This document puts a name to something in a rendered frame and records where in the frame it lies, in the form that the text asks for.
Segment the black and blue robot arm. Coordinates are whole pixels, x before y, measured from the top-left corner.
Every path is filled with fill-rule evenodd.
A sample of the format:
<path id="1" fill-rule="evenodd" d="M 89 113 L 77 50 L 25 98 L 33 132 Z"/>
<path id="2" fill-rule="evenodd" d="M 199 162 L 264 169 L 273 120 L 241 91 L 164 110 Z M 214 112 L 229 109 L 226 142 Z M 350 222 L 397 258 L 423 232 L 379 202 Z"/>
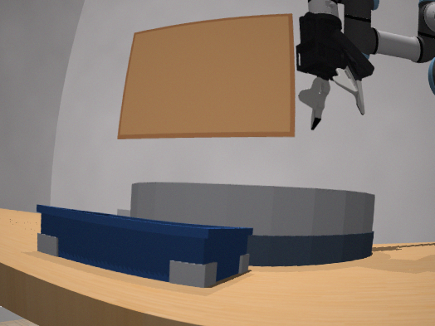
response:
<path id="1" fill-rule="evenodd" d="M 416 63 L 432 60 L 428 82 L 435 94 L 435 0 L 419 0 L 418 37 L 381 32 L 371 27 L 371 10 L 378 8 L 379 0 L 308 0 L 308 9 L 314 14 L 339 17 L 337 3 L 345 5 L 344 33 L 337 28 L 332 37 L 356 60 L 361 79 L 374 72 L 369 54 L 396 56 Z"/>

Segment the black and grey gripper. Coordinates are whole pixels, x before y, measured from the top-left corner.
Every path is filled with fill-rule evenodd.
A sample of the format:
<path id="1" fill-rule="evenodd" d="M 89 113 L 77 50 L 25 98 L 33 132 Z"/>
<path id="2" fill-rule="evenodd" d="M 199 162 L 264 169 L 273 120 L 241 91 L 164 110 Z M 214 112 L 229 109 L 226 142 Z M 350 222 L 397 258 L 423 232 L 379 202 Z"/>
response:
<path id="1" fill-rule="evenodd" d="M 330 93 L 329 79 L 354 95 L 359 111 L 364 115 L 359 66 L 346 47 L 332 37 L 335 29 L 342 29 L 341 20 L 328 13 L 307 12 L 299 17 L 299 22 L 301 43 L 296 46 L 296 70 L 317 76 L 312 86 L 298 95 L 301 102 L 312 108 L 310 129 L 314 130 L 321 121 L 325 99 Z"/>

